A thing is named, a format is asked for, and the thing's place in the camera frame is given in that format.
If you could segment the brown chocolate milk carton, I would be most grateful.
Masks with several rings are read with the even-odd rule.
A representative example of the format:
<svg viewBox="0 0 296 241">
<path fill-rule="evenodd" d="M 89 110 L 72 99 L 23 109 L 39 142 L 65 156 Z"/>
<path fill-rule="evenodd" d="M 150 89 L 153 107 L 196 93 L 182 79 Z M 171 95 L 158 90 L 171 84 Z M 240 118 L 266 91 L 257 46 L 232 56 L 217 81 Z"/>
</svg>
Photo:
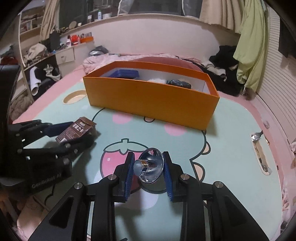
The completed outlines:
<svg viewBox="0 0 296 241">
<path fill-rule="evenodd" d="M 58 144 L 69 142 L 81 138 L 86 134 L 96 134 L 96 123 L 82 116 L 60 133 L 58 137 L 56 137 L 56 142 Z"/>
</svg>

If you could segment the blue rectangular case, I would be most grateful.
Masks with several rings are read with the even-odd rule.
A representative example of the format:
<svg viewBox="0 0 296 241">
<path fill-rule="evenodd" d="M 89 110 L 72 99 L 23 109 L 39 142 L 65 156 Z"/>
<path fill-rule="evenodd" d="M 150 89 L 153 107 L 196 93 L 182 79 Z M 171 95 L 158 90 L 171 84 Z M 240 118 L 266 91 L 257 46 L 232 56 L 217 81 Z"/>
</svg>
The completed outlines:
<svg viewBox="0 0 296 241">
<path fill-rule="evenodd" d="M 137 79 L 139 78 L 139 72 L 132 69 L 118 69 L 112 72 L 109 78 L 122 78 L 122 79 Z"/>
</svg>

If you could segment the white fluffy pompom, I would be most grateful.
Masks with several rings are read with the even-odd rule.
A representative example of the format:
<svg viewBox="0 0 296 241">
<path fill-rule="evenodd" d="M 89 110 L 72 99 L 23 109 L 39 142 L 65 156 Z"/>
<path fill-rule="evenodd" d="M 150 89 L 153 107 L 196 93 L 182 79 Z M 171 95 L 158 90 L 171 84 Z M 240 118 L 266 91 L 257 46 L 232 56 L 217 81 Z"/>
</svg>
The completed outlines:
<svg viewBox="0 0 296 241">
<path fill-rule="evenodd" d="M 148 82 L 153 82 L 153 83 L 160 83 L 160 84 L 166 84 L 167 81 L 165 79 L 161 78 L 151 78 L 148 80 Z"/>
</svg>

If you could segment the black lace fabric item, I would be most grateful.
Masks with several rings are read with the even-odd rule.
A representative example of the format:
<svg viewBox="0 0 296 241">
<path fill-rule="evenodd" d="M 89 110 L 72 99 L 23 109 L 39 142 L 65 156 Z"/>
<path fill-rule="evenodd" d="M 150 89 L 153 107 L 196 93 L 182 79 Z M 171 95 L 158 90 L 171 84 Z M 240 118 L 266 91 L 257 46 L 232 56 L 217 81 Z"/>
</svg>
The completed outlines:
<svg viewBox="0 0 296 241">
<path fill-rule="evenodd" d="M 191 89 L 192 87 L 191 84 L 181 80 L 168 80 L 166 83 L 168 85 L 173 85 L 173 86 L 187 88 L 187 89 Z"/>
</svg>

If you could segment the white drawer desk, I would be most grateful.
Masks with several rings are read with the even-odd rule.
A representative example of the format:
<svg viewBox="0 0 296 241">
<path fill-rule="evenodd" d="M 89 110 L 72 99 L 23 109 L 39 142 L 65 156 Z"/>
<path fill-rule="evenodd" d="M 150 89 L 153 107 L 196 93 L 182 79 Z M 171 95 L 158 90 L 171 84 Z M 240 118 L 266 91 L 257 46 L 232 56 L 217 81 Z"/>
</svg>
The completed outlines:
<svg viewBox="0 0 296 241">
<path fill-rule="evenodd" d="M 27 74 L 33 66 L 44 68 L 51 64 L 53 67 L 58 67 L 60 75 L 64 77 L 80 66 L 94 48 L 95 44 L 93 41 L 65 48 L 57 51 L 55 54 L 50 54 L 29 67 L 25 67 L 24 71 Z"/>
</svg>

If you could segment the pink floral duvet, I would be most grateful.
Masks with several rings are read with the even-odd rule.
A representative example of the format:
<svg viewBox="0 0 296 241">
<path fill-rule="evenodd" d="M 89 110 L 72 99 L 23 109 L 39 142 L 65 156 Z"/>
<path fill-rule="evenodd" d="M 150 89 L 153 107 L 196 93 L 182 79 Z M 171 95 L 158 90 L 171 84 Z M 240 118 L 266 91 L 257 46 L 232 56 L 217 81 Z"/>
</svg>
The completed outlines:
<svg viewBox="0 0 296 241">
<path fill-rule="evenodd" d="M 148 54 L 148 55 L 111 55 L 111 54 L 103 54 L 99 56 L 91 56 L 87 57 L 83 63 L 83 69 L 85 74 L 89 74 L 96 69 L 99 69 L 103 66 L 106 66 L 112 62 L 116 61 L 133 61 L 135 59 L 143 58 L 143 57 L 168 57 L 168 58 L 178 58 L 178 56 L 171 54 Z"/>
</svg>

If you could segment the orange cardboard box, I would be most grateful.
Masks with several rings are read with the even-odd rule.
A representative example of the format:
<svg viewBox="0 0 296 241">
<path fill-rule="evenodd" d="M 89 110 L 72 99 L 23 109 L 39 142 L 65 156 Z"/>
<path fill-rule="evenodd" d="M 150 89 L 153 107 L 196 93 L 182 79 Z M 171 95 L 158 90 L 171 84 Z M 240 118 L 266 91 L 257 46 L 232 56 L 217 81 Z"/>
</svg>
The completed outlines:
<svg viewBox="0 0 296 241">
<path fill-rule="evenodd" d="M 109 78 L 118 69 L 139 72 L 137 79 Z M 181 80 L 191 89 L 148 82 L 151 78 Z M 89 103 L 176 125 L 205 130 L 220 96 L 209 75 L 159 63 L 116 61 L 83 78 Z"/>
</svg>

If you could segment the grey bundle on bed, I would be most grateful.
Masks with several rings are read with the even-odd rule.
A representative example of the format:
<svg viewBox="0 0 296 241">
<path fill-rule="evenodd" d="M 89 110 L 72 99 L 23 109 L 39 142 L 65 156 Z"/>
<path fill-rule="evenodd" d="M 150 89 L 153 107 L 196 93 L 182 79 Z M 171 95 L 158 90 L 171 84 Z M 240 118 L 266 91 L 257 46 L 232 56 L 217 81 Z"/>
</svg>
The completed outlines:
<svg viewBox="0 0 296 241">
<path fill-rule="evenodd" d="M 89 57 L 99 56 L 99 55 L 108 54 L 108 53 L 109 51 L 104 46 L 97 46 L 89 52 L 88 56 Z"/>
</svg>

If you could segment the orange storage box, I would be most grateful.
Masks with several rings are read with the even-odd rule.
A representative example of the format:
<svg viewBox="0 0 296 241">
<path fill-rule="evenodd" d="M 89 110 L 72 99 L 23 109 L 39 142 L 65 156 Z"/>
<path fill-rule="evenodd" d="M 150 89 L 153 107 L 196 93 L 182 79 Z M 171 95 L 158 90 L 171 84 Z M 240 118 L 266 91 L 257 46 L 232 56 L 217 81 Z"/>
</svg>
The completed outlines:
<svg viewBox="0 0 296 241">
<path fill-rule="evenodd" d="M 84 37 L 80 39 L 81 43 L 89 43 L 89 42 L 93 42 L 94 38 L 92 36 L 88 36 L 88 37 Z"/>
</svg>

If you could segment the dark red pillow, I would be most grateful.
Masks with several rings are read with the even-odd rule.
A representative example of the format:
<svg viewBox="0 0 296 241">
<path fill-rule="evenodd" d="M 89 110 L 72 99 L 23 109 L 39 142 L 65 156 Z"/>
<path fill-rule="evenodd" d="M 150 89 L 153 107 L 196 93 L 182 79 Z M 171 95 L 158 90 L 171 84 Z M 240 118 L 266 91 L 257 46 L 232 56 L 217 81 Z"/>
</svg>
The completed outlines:
<svg viewBox="0 0 296 241">
<path fill-rule="evenodd" d="M 176 58 L 168 58 L 168 57 L 143 57 L 139 59 L 135 59 L 133 61 L 136 62 L 149 62 L 149 63 L 159 63 L 159 64 L 165 64 L 165 65 L 171 65 L 171 66 L 178 66 L 182 68 L 192 69 L 199 72 L 203 72 L 201 68 L 199 68 L 197 65 L 182 60 L 182 59 L 176 59 Z"/>
</svg>

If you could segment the black clothes pile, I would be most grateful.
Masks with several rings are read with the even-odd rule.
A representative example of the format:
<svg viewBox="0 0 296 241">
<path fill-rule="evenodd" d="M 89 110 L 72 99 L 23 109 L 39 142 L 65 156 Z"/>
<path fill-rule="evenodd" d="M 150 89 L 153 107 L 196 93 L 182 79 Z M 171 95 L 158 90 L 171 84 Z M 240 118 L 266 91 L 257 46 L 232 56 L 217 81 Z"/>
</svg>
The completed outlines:
<svg viewBox="0 0 296 241">
<path fill-rule="evenodd" d="M 236 46 L 222 45 L 216 55 L 210 56 L 208 60 L 187 61 L 198 66 L 204 73 L 207 73 L 216 90 L 231 96 L 238 96 L 243 84 L 237 80 L 238 61 L 233 58 Z"/>
</svg>

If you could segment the light green hanging garment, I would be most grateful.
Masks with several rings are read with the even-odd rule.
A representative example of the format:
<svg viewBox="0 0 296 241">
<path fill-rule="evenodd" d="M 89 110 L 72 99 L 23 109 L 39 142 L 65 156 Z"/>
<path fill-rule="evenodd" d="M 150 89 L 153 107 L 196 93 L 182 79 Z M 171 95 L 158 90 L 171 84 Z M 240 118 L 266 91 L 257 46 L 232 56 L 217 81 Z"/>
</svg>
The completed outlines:
<svg viewBox="0 0 296 241">
<path fill-rule="evenodd" d="M 263 1 L 245 1 L 240 38 L 234 52 L 238 61 L 237 80 L 256 92 L 262 76 L 268 42 L 266 6 Z"/>
</svg>

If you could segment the black hanging garment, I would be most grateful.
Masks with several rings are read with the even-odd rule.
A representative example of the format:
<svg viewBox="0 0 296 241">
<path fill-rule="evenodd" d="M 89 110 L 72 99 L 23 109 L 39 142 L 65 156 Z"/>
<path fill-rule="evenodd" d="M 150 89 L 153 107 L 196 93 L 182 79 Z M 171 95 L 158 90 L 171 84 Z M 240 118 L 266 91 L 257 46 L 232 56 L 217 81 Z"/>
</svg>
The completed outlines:
<svg viewBox="0 0 296 241">
<path fill-rule="evenodd" d="M 278 42 L 278 51 L 283 54 L 286 58 L 292 56 L 295 58 L 296 45 L 295 40 L 290 33 L 289 29 L 285 25 L 282 18 L 280 18 L 280 36 Z"/>
</svg>

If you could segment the beige curtain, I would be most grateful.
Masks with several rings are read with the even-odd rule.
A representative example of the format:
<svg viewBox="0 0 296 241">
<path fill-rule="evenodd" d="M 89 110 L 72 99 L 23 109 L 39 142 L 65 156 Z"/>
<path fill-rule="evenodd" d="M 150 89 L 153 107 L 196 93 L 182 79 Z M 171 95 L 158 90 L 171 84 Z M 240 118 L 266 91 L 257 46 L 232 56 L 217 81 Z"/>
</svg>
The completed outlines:
<svg viewBox="0 0 296 241">
<path fill-rule="evenodd" d="M 202 3 L 199 20 L 239 33 L 243 10 L 244 1 L 241 0 L 206 0 Z"/>
</svg>

